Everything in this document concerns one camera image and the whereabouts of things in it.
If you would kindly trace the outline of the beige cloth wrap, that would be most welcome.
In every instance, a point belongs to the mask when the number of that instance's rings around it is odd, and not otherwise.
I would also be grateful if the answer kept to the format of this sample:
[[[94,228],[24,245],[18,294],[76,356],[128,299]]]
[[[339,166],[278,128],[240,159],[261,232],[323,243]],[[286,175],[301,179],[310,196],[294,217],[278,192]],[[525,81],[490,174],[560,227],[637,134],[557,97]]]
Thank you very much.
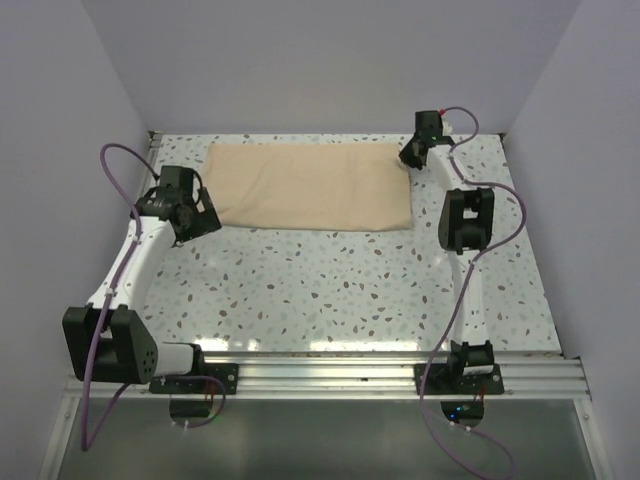
[[[202,177],[223,225],[379,232],[412,226],[394,144],[208,147]]]

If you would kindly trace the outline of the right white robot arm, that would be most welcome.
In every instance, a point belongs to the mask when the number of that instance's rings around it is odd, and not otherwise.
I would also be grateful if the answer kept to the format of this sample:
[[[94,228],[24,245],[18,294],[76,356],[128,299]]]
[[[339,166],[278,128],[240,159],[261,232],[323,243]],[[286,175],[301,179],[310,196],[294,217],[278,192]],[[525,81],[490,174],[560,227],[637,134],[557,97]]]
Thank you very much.
[[[495,196],[491,189],[470,183],[466,170],[450,152],[454,145],[441,111],[418,111],[414,133],[399,159],[410,168],[429,168],[445,191],[437,238],[447,253],[456,295],[454,320],[447,335],[445,379],[451,389],[464,393],[494,368],[482,278],[474,272],[474,258],[491,241]]]

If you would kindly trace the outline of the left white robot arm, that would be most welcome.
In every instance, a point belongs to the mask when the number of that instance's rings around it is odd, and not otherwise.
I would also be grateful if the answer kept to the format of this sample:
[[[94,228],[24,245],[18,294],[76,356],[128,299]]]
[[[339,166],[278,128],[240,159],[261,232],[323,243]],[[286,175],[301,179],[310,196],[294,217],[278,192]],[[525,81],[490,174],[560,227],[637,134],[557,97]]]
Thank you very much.
[[[208,379],[200,348],[156,341],[143,309],[168,251],[216,232],[221,222],[200,174],[187,167],[162,167],[158,183],[129,205],[127,234],[107,276],[62,319],[74,374],[87,384],[172,376],[185,392],[197,392]]]

